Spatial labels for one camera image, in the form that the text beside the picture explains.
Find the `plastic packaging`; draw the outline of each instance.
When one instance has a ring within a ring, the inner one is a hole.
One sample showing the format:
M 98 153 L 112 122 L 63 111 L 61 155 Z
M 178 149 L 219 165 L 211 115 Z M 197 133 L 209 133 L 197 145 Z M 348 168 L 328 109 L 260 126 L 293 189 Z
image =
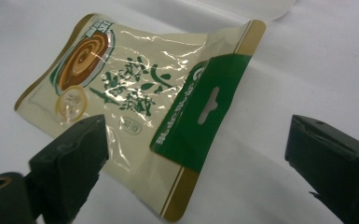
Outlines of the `plastic packaging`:
M 154 35 L 90 14 L 15 109 L 53 137 L 105 114 L 104 170 L 175 221 L 264 29 L 249 21 L 211 34 Z

